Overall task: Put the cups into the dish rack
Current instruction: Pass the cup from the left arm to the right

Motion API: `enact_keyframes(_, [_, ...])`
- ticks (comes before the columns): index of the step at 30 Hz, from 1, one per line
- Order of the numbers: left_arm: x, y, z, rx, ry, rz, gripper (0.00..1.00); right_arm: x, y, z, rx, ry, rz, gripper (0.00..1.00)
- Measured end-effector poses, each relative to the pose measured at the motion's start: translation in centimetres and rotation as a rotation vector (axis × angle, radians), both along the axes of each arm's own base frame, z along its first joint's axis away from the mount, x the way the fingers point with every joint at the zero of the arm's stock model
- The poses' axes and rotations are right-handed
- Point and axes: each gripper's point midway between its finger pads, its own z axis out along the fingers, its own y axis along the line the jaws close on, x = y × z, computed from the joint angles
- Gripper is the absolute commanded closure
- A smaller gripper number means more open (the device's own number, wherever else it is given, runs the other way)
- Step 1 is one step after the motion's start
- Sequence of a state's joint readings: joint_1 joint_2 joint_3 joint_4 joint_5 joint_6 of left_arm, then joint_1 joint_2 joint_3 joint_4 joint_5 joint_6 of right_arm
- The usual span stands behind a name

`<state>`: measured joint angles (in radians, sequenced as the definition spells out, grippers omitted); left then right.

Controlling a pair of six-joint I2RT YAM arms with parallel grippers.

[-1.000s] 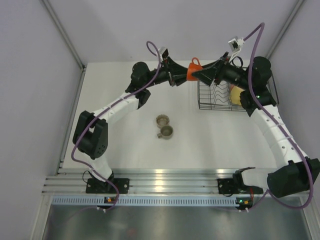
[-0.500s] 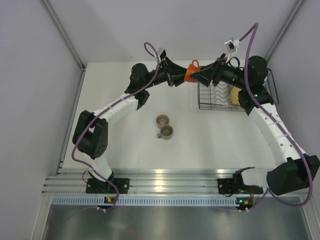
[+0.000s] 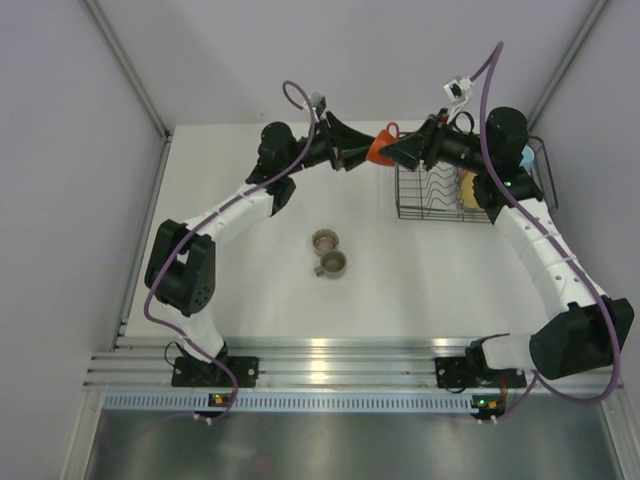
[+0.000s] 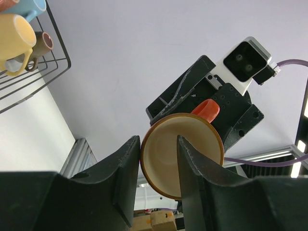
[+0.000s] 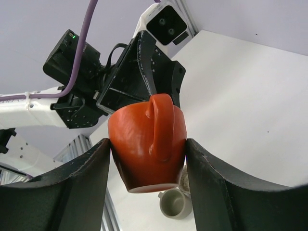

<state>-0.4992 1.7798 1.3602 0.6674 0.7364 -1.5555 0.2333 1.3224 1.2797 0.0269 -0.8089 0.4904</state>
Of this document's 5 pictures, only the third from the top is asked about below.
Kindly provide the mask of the small orange cup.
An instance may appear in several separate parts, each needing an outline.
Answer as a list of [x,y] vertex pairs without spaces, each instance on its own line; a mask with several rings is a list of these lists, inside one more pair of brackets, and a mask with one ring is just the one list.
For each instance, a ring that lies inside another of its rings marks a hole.
[[386,127],[379,131],[378,135],[373,140],[369,150],[366,153],[365,159],[373,164],[393,168],[395,162],[381,154],[381,150],[389,145],[394,144],[399,140],[400,128],[396,122],[389,122]]

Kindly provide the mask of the yellow ceramic mug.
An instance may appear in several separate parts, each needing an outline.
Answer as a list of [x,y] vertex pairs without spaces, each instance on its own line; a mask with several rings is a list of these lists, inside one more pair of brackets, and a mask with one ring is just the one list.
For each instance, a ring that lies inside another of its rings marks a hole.
[[459,201],[463,209],[469,211],[483,212],[484,209],[478,204],[474,194],[474,179],[476,175],[467,170],[462,170],[459,174]]

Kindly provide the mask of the light blue ceramic mug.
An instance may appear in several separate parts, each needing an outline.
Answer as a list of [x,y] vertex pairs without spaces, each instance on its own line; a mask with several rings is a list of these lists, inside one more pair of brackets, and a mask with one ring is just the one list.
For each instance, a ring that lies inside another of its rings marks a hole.
[[520,161],[520,166],[528,173],[530,174],[533,170],[534,167],[534,163],[535,163],[535,153],[533,151],[533,149],[529,146],[526,146],[522,152],[522,158]]

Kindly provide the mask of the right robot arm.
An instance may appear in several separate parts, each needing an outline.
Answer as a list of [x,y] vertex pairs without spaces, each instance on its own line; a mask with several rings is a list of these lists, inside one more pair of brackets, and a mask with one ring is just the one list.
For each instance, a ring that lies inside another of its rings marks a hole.
[[544,305],[548,322],[537,332],[474,341],[467,349],[468,376],[487,386],[504,369],[535,370],[556,380],[613,364],[611,341],[625,341],[632,306],[611,299],[584,273],[554,225],[543,192],[521,164],[529,142],[525,116],[498,107],[484,127],[486,139],[464,133],[441,110],[379,150],[408,170],[444,162],[474,174],[478,206],[509,241]]

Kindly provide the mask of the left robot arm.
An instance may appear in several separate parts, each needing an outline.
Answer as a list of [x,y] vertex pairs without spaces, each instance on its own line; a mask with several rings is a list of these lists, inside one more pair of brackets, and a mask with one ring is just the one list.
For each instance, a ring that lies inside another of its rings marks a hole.
[[161,317],[148,306],[143,311],[148,320],[178,334],[196,358],[193,373],[204,384],[218,385],[228,372],[221,356],[225,342],[207,309],[215,291],[218,249],[281,211],[296,189],[293,174],[324,162],[349,171],[365,162],[373,142],[373,136],[345,125],[333,113],[300,139],[286,123],[272,122],[261,132],[256,166],[233,195],[189,220],[160,224],[144,284],[148,300],[157,300],[167,311]]

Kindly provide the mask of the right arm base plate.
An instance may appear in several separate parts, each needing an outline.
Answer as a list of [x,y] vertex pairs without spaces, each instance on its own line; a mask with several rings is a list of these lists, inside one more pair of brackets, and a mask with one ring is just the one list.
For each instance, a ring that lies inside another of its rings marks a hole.
[[525,375],[517,369],[483,369],[462,356],[436,357],[434,365],[437,386],[452,393],[474,388],[520,389],[527,386]]

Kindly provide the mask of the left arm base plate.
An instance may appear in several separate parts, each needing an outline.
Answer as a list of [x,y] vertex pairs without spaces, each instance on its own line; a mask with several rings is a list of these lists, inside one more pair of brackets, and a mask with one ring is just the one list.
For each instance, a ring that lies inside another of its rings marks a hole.
[[[235,376],[240,388],[256,386],[259,374],[259,358],[230,356],[226,359],[228,370]],[[229,375],[212,363],[193,357],[175,359],[171,386],[178,388],[232,387]]]

